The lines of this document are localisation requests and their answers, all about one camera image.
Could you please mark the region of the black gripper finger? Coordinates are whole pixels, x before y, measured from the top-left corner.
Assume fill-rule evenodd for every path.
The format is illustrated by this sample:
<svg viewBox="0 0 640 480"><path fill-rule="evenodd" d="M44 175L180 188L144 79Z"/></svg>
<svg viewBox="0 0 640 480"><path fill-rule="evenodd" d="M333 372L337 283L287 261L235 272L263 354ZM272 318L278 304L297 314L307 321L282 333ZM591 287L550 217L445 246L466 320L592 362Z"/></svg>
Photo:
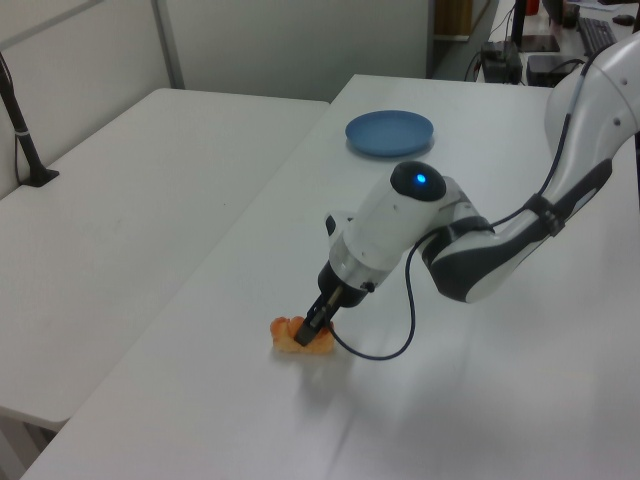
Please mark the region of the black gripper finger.
<svg viewBox="0 0 640 480"><path fill-rule="evenodd" d="M309 345L330 320L330 307L323 295L320 295L308 310L298 328L294 340L301 346Z"/></svg>
<svg viewBox="0 0 640 480"><path fill-rule="evenodd" d="M343 294L344 288L342 286L338 286L334 292L329 296L328 300L325 302L324 306L321 309L321 326L325 328L329 328L331 319L340 308L340 300Z"/></svg>

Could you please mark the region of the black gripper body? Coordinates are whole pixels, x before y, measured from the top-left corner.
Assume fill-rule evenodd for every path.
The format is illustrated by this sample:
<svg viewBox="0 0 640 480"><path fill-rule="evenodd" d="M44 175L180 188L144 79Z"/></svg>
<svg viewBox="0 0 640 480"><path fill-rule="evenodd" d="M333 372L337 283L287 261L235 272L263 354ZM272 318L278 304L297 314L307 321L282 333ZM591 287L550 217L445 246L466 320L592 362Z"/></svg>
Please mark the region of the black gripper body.
<svg viewBox="0 0 640 480"><path fill-rule="evenodd" d="M329 259L318 275L320 295L326 300L338 286L344 288L340 308L359 305L366 295L381 284L381 271L347 256L345 259Z"/></svg>

